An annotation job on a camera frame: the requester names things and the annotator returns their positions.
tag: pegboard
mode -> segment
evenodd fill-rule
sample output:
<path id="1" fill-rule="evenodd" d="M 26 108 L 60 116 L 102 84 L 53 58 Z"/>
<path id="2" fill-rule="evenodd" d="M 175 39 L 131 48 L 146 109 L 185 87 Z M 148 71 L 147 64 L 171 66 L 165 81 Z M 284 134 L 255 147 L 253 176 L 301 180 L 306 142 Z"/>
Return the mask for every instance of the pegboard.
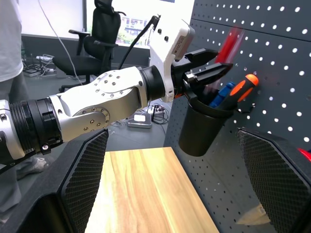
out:
<path id="1" fill-rule="evenodd" d="M 234 66 L 221 79 L 219 88 L 230 81 L 238 83 L 249 73 L 259 78 L 259 86 L 239 104 L 242 111 L 248 110 L 253 103 L 256 107 L 249 114 L 236 111 L 203 157 L 191 157 L 178 145 L 188 107 L 187 99 L 175 99 L 172 106 L 164 146 L 173 148 L 216 226 L 224 233 L 275 232 L 271 224 L 236 224 L 245 212 L 259 204 L 235 135 L 238 127 L 269 132 L 288 139 L 298 148 L 311 149 L 311 43 L 308 42 L 311 31 L 302 33 L 304 28 L 311 30 L 308 27 L 310 22 L 303 21 L 308 18 L 306 9 L 310 9 L 310 3 L 278 2 L 255 4 L 239 0 L 233 4 L 228 0 L 196 0 L 194 4 L 190 24 L 196 31 L 196 37 L 188 51 L 201 48 L 219 50 L 231 26 L 236 26 L 238 20 L 238 26 L 245 29 L 243 43 L 233 61 Z M 213 4 L 215 8 L 207 7 L 206 4 Z M 273 14 L 260 12 L 264 10 Z M 277 28 L 266 27 L 273 27 L 274 18 Z M 281 30 L 286 25 L 291 27 L 289 32 Z"/>

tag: screwdriver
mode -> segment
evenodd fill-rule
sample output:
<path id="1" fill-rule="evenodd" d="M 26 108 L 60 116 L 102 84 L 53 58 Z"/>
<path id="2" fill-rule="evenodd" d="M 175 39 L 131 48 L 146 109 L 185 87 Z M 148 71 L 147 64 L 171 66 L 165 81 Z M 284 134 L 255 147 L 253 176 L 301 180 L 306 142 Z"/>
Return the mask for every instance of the screwdriver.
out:
<path id="1" fill-rule="evenodd" d="M 258 78 L 253 74 L 246 75 L 246 79 L 237 84 L 220 103 L 217 109 L 232 110 L 237 107 L 237 104 L 245 99 L 249 93 L 259 83 Z"/>

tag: wooden table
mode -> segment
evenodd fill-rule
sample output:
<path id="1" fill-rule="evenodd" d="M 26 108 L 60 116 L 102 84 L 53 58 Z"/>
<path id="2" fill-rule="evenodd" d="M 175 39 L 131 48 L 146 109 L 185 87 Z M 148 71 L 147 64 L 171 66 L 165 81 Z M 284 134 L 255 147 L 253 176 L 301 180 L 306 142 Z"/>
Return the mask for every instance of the wooden table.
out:
<path id="1" fill-rule="evenodd" d="M 107 152 L 86 233 L 218 233 L 172 148 Z"/>

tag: gray floor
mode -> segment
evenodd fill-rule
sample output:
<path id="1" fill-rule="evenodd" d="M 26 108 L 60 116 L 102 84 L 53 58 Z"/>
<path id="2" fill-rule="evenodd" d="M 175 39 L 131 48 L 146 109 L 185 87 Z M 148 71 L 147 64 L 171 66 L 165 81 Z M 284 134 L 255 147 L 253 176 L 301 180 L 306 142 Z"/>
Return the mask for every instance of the gray floor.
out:
<path id="1" fill-rule="evenodd" d="M 50 77 L 26 77 L 26 83 L 29 89 L 31 99 L 42 99 L 49 95 L 58 93 L 58 88 L 61 85 L 76 84 L 76 80 L 69 78 L 60 79 L 55 76 Z M 163 103 L 160 100 L 155 100 L 153 103 Z M 164 104 L 165 108 L 170 110 L 171 103 Z M 167 129 L 167 124 L 163 125 L 164 130 Z M 145 149 L 145 148 L 158 148 L 162 147 L 164 143 L 165 134 L 160 125 L 153 123 L 151 129 L 141 128 L 129 128 L 125 124 L 116 127 L 109 126 L 109 139 L 107 143 L 107 151 L 116 150 L 134 150 L 134 149 Z M 63 151 L 66 144 L 54 148 L 49 156 L 53 156 L 55 159 L 58 158 L 60 153 Z M 22 194 L 25 194 L 30 190 L 31 185 L 40 176 L 40 174 L 29 175 L 24 179 L 20 180 L 19 186 Z"/>

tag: power strip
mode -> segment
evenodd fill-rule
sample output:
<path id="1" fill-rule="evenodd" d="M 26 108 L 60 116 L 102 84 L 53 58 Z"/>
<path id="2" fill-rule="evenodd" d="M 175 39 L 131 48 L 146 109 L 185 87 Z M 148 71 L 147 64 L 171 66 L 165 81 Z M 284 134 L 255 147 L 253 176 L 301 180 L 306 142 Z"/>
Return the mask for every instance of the power strip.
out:
<path id="1" fill-rule="evenodd" d="M 154 113 L 154 106 L 152 106 L 152 108 L 151 109 L 148 109 L 148 111 L 147 111 L 147 113 L 149 113 L 149 114 L 153 114 Z M 156 110 L 155 110 L 155 115 L 157 115 L 157 114 L 163 114 L 163 113 L 165 113 L 165 109 L 162 107 L 162 106 L 160 106 L 159 108 L 156 108 Z"/>

